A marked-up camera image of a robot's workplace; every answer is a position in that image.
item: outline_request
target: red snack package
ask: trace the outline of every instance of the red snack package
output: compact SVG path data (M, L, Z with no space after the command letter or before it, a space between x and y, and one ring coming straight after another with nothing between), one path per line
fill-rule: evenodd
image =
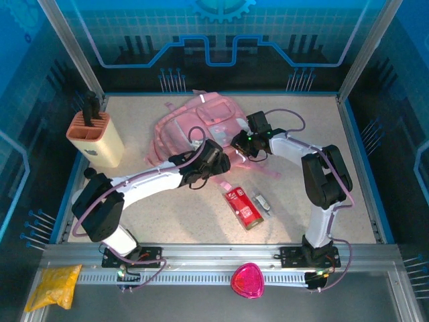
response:
M225 193L223 196L246 230L252 229L263 221L261 214L240 186Z

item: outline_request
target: yellow bag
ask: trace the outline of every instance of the yellow bag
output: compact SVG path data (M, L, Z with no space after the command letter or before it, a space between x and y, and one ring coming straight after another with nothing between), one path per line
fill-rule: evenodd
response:
M82 265L43 269L42 280L24 311L31 312L55 303L69 310L81 268Z

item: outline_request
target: beige table surface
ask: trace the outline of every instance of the beige table surface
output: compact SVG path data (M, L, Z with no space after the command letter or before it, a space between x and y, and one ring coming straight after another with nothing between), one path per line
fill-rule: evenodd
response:
M306 120L307 128L294 136L320 146L334 144L342 152L353 181L356 206L339 211L332 233L352 243L375 243L369 216L363 200L347 139L334 97L303 96L234 96L246 114L285 107L293 109ZM97 168L108 177L124 176L142 171L154 124L168 114L164 103L181 106L189 97L109 97L107 110L119 132L125 152L117 168ZM297 117L288 113L267 116L273 128L300 127ZM164 191L129 206L122 213L121 224L139 240L154 243L190 244L276 244L300 243L310 220L310 201L305 190L302 171L285 159L270 156L267 167L281 172L272 179L262 173L234 168L226 175L232 184L246 191L257 188L267 197L275 214L250 231L237 221L213 182L199 190L187 187ZM89 239L70 236L70 242Z

